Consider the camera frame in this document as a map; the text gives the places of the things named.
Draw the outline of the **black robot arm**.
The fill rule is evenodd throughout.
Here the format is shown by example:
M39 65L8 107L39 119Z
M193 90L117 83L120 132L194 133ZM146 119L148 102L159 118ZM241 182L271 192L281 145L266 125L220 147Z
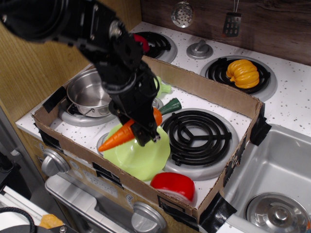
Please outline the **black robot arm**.
M139 145L158 141L152 103L156 76L142 60L143 46L110 8L96 0L3 0L0 17L12 34L31 42L75 46L97 69L111 97L109 109Z

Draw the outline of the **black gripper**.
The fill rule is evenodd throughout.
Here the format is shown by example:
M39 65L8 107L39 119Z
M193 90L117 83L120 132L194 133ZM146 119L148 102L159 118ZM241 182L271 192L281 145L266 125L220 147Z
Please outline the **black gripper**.
M157 95L155 78L144 61L133 71L121 65L101 68L104 89L113 101L110 110L122 125L128 122L132 124L133 135L142 147L150 141L156 143L161 139L152 107Z

